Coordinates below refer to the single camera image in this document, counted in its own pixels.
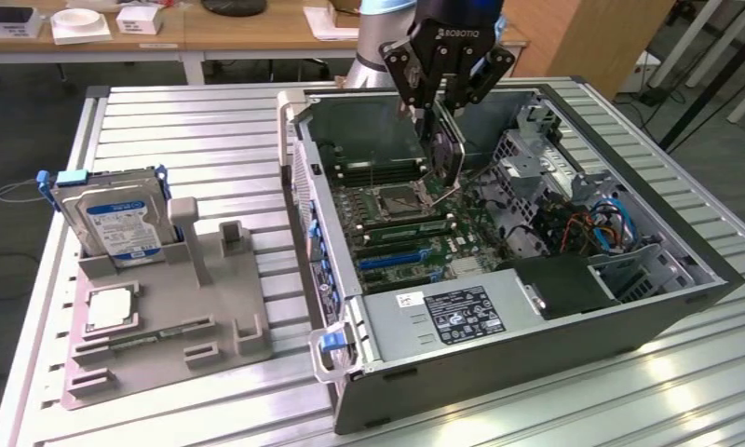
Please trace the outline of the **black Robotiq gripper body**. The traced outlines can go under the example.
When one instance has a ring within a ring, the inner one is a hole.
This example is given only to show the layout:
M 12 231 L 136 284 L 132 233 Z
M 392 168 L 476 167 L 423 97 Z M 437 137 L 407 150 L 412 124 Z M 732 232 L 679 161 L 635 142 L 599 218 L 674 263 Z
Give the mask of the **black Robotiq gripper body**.
M 476 51 L 488 51 L 496 44 L 500 14 L 499 0 L 419 0 L 409 43 L 421 49 L 436 42 L 468 44 Z

